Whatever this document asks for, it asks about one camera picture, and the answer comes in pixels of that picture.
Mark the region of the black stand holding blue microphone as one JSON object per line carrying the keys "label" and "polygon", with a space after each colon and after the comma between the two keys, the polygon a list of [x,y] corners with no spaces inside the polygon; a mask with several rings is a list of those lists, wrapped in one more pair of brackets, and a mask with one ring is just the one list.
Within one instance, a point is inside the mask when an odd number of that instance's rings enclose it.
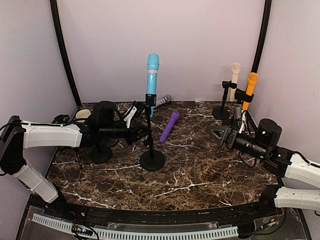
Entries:
{"label": "black stand holding blue microphone", "polygon": [[160,170],[165,165],[165,157],[162,152],[154,149],[154,140],[152,136],[151,127],[151,113],[152,107],[156,105],[156,95],[151,93],[145,94],[145,114],[147,119],[147,127],[149,129],[148,133],[148,147],[149,149],[145,151],[140,159],[140,166],[150,172],[155,172]]}

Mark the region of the purple microphone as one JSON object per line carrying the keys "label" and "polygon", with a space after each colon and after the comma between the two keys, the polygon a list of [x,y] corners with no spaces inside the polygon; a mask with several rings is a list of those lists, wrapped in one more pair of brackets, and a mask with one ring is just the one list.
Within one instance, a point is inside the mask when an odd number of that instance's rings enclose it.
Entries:
{"label": "purple microphone", "polygon": [[158,141],[161,145],[163,145],[166,142],[171,130],[173,129],[175,123],[179,120],[179,118],[180,118],[180,113],[178,111],[174,111],[171,114],[170,119]]}

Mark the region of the rhinestone silver-head microphone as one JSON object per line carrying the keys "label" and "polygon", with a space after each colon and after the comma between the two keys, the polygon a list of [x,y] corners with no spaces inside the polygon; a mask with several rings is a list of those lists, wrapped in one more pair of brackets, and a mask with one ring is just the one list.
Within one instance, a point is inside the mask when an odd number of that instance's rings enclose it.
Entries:
{"label": "rhinestone silver-head microphone", "polygon": [[172,97],[169,94],[166,94],[163,97],[158,98],[155,102],[155,107],[157,108],[157,107],[160,107],[164,104],[169,103],[171,101],[171,98]]}

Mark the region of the black stand holding purple microphone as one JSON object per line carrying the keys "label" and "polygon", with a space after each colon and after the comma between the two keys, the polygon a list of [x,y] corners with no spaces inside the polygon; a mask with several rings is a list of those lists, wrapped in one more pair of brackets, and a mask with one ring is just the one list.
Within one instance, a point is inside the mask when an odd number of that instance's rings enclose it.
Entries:
{"label": "black stand holding purple microphone", "polygon": [[113,156],[112,149],[108,145],[97,144],[90,151],[90,159],[95,164],[108,162]]}

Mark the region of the light blue microphone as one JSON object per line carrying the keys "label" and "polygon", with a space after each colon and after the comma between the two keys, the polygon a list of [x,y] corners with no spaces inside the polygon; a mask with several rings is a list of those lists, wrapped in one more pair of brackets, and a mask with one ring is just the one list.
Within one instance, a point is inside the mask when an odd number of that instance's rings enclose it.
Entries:
{"label": "light blue microphone", "polygon": [[150,54],[147,59],[147,88],[146,88],[146,105],[150,106],[150,118],[154,115],[157,96],[157,77],[160,66],[158,54]]}

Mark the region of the black tripod shock-mount stand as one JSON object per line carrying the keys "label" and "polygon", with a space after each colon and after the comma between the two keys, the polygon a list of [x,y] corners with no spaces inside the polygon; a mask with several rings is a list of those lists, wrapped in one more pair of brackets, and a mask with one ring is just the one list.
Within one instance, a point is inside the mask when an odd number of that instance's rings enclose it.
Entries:
{"label": "black tripod shock-mount stand", "polygon": [[[53,119],[52,124],[58,124],[58,125],[59,124],[67,124],[67,123],[69,123],[69,120],[70,120],[70,116],[69,115],[60,114],[60,115],[56,116]],[[65,149],[71,149],[71,150],[74,151],[75,157],[76,157],[76,161],[77,161],[77,163],[79,165],[80,170],[82,170],[83,167],[82,167],[81,161],[79,159],[79,148],[64,147],[64,148],[61,148],[60,150],[62,151],[62,150],[65,150]]]}

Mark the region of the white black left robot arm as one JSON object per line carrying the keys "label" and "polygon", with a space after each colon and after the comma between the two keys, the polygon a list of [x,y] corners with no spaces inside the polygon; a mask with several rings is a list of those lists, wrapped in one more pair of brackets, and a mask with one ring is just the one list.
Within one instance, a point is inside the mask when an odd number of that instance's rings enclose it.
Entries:
{"label": "white black left robot arm", "polygon": [[149,126],[136,123],[144,104],[134,102],[125,113],[120,113],[114,102],[100,101],[88,116],[61,123],[36,123],[12,116],[1,127],[0,169],[4,175],[16,177],[31,192],[39,195],[60,218],[67,218],[70,206],[59,188],[35,170],[24,158],[25,149],[37,147],[90,148],[90,159],[105,163],[112,157],[111,147],[101,142],[106,139],[124,139],[127,144],[151,134]]}

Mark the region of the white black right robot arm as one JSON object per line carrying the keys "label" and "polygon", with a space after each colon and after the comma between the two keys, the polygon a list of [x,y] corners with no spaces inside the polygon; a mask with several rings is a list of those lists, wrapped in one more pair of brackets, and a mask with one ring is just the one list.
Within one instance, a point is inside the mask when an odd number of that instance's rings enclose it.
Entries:
{"label": "white black right robot arm", "polygon": [[[279,178],[288,178],[320,186],[320,165],[308,160],[298,151],[278,146],[282,128],[273,120],[260,120],[254,137],[237,129],[223,126],[209,126],[206,131],[220,146],[235,149],[260,160],[263,167]],[[255,213],[266,217],[274,208],[295,208],[320,210],[320,190],[292,189],[281,184],[268,185],[255,205]]]}

